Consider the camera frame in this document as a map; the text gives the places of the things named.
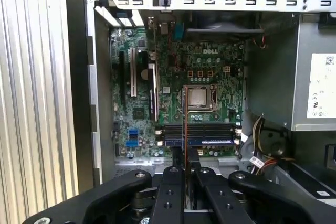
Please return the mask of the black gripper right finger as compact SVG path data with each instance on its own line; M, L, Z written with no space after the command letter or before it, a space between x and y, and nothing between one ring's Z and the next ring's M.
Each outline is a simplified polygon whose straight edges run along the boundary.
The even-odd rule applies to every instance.
M245 171L220 177L195 149L187 165L218 223L335 223L335 207Z

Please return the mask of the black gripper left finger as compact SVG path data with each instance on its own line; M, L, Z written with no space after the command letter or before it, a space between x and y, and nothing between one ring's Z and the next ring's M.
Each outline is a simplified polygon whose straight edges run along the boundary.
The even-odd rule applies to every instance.
M173 149L172 165L155 182L132 170L29 218L25 223L183 223L184 154Z

